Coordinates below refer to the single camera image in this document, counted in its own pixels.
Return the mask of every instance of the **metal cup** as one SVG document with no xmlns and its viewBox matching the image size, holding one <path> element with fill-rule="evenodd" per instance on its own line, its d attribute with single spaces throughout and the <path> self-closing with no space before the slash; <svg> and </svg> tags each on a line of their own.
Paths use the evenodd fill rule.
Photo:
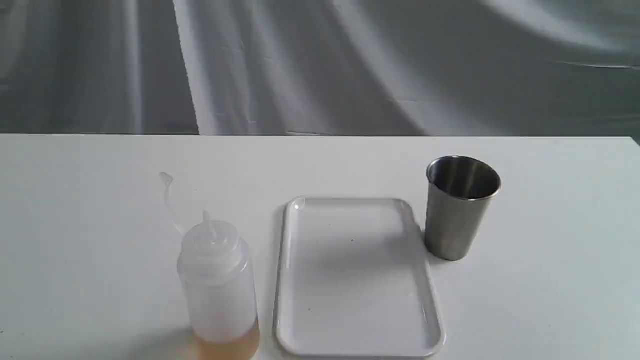
<svg viewBox="0 0 640 360">
<path fill-rule="evenodd" d="M 466 156 L 444 156 L 427 167 L 429 197 L 424 242 L 430 253 L 460 260 L 500 190 L 500 176 L 489 165 Z"/>
</svg>

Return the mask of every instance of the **plastic squeeze bottle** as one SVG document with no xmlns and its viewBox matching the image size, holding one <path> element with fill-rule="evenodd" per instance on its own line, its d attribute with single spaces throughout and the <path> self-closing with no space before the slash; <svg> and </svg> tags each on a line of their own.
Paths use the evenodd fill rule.
<svg viewBox="0 0 640 360">
<path fill-rule="evenodd" d="M 203 218 L 178 258 L 200 359 L 248 360 L 260 343 L 249 247 L 232 224 Z"/>
</svg>

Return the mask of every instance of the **yellow liquid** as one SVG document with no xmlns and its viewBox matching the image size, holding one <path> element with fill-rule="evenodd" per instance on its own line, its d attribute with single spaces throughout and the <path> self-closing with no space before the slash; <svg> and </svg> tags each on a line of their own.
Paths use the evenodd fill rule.
<svg viewBox="0 0 640 360">
<path fill-rule="evenodd" d="M 209 343 L 196 335 L 196 344 L 200 360 L 249 360 L 260 345 L 260 326 L 258 319 L 241 338 L 229 343 Z"/>
</svg>

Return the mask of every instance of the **cup rim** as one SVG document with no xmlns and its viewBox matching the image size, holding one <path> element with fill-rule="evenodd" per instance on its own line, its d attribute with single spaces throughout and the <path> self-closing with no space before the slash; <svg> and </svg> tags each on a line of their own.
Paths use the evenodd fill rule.
<svg viewBox="0 0 640 360">
<path fill-rule="evenodd" d="M 494 192 L 492 192 L 491 194 L 484 196 L 484 197 L 478 197 L 475 199 L 469 199 L 468 197 L 459 197 L 459 196 L 455 196 L 453 194 L 450 194 L 449 192 L 447 192 L 446 190 L 440 188 L 434 181 L 434 179 L 431 178 L 431 172 L 429 171 L 431 169 L 431 167 L 435 166 L 439 161 L 443 161 L 446 159 L 467 159 L 467 160 L 471 160 L 474 161 L 476 163 L 480 163 L 483 166 L 486 166 L 489 171 L 495 176 L 495 178 L 497 179 L 498 182 L 498 186 L 495 189 Z M 429 165 L 427 166 L 427 179 L 429 180 L 429 184 L 435 186 L 438 190 L 440 190 L 441 192 L 444 192 L 445 194 L 447 194 L 448 196 L 458 199 L 458 200 L 464 200 L 464 201 L 479 201 L 479 200 L 486 200 L 486 199 L 491 199 L 492 197 L 496 196 L 499 192 L 500 189 L 502 189 L 502 178 L 500 177 L 500 175 L 498 174 L 497 171 L 495 171 L 494 168 L 492 168 L 491 166 L 489 166 L 487 163 L 480 161 L 478 159 L 475 158 L 471 158 L 470 156 L 464 156 L 464 155 L 445 155 L 445 156 L 441 156 L 435 160 L 433 160 L 431 163 L 429 163 Z"/>
</svg>

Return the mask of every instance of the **white tray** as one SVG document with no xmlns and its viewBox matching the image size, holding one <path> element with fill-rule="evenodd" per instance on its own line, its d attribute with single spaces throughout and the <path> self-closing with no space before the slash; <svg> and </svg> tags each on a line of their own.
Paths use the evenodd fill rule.
<svg viewBox="0 0 640 360">
<path fill-rule="evenodd" d="M 276 336 L 299 356 L 425 357 L 445 334 L 409 204 L 299 197 L 286 209 Z"/>
</svg>

